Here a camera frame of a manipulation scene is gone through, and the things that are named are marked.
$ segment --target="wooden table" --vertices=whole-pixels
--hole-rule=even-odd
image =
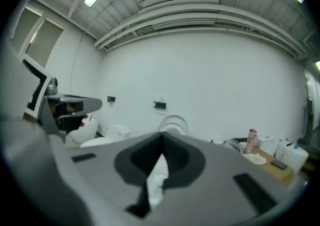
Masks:
[[[285,170],[281,170],[274,165],[271,164],[271,161],[275,160],[273,156],[270,156],[269,154],[265,153],[258,147],[253,147],[252,154],[259,154],[263,156],[266,159],[265,164],[258,165],[263,170],[271,174],[274,178],[276,178],[278,181],[280,181],[283,185],[289,186],[291,181],[294,178],[294,170],[290,167],[287,167]]]

